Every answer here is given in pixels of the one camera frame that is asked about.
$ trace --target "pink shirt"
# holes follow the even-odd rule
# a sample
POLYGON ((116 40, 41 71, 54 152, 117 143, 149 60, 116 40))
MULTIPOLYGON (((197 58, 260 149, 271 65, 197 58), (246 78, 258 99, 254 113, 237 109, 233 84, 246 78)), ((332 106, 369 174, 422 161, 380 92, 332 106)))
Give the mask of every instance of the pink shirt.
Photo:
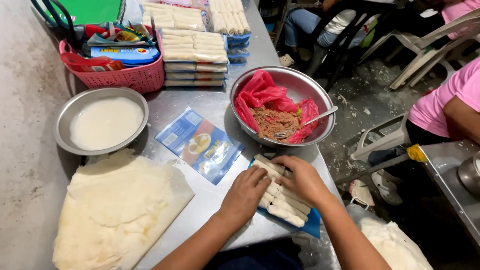
MULTIPOLYGON (((462 0, 456 4, 446 5, 442 10, 442 16, 445 24, 447 24, 477 8, 480 8, 480 0, 462 0)), ((451 40, 454 40, 461 37, 466 32, 468 32, 468 27, 450 33, 447 36, 451 40)))
POLYGON ((408 119, 426 131, 449 138, 442 110, 454 96, 480 112, 480 57, 455 72, 446 84, 421 97, 410 110, 408 119))

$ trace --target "fork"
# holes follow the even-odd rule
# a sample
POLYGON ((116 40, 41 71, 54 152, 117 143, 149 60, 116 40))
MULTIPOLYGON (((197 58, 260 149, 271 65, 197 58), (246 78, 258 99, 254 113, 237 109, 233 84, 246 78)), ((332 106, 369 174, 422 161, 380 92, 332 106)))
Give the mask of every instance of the fork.
MULTIPOLYGON (((338 107, 337 107, 337 106, 333 106, 331 109, 329 109, 328 111, 326 111, 326 112, 320 114, 319 116, 313 118, 312 120, 310 120, 310 121, 308 121, 308 122, 306 122, 306 123, 303 123, 303 124, 299 125, 299 126, 297 127, 297 129, 295 129, 295 131, 298 130, 298 129, 303 128, 305 125, 308 125, 308 124, 310 124, 311 122, 313 122, 313 121, 315 121, 315 120, 318 120, 318 119, 320 119, 320 118, 322 118, 322 117, 325 117, 325 116, 327 116, 327 115, 330 115, 330 114, 334 113, 336 110, 338 110, 338 107)), ((283 131, 283 132, 273 133, 272 135, 273 135, 273 137, 276 138, 276 139, 283 139, 283 138, 286 138, 286 137, 292 135, 295 131, 293 131, 293 130, 291 130, 291 129, 287 129, 287 130, 285 130, 285 131, 283 131)))

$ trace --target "yellow tape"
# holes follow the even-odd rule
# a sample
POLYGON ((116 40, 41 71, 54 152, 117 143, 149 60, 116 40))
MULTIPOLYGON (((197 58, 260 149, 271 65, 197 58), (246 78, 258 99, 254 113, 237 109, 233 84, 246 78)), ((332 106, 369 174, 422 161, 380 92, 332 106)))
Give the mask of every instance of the yellow tape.
POLYGON ((425 154, 423 154, 422 150, 420 150, 419 147, 419 144, 415 144, 414 146, 407 148, 408 156, 414 161, 426 162, 427 157, 425 156, 425 154))

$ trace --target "stainless steel table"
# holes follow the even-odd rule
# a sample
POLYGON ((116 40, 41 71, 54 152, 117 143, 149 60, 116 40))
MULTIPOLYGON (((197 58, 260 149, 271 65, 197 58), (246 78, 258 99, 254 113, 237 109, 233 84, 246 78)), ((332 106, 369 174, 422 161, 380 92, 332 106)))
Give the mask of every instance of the stainless steel table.
MULTIPOLYGON (((146 95, 149 106, 147 128, 130 147, 157 161, 159 164, 172 164, 180 168, 195 192, 195 197, 165 231, 159 241, 150 249, 136 266, 136 270, 151 269, 157 262, 183 243, 196 232, 219 208, 220 204, 237 175, 245 170, 251 159, 258 153, 276 155, 291 154, 309 161, 319 172, 328 189, 341 201, 333 179, 327 169, 320 150, 316 145, 288 151, 266 148, 240 129, 240 125, 229 105, 229 89, 235 79, 245 71, 267 65, 280 65, 264 23, 253 0, 243 0, 245 14, 252 29, 250 56, 246 66, 233 66, 230 70, 227 87, 219 88, 167 88, 161 92, 146 95), (215 186, 197 171, 183 162, 174 153, 154 139, 159 130, 174 120, 185 108, 191 107, 218 128, 245 145, 245 150, 215 186)), ((244 226, 223 250, 247 246, 271 239, 286 237, 297 229, 273 217, 256 213, 250 223, 244 226)))
POLYGON ((452 204, 477 247, 480 246, 480 200, 463 186, 457 175, 458 166, 480 151, 480 146, 464 140, 421 146, 420 149, 427 157, 428 162, 424 165, 433 180, 452 204))

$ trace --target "concrete wall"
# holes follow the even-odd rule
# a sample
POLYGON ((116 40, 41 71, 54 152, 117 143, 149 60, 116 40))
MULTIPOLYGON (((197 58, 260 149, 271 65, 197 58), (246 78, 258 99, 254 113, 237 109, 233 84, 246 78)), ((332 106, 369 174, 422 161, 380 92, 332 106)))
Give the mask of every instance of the concrete wall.
POLYGON ((29 0, 1 1, 0 25, 0 269, 55 269, 52 242, 80 157, 57 147, 52 123, 75 83, 29 0))

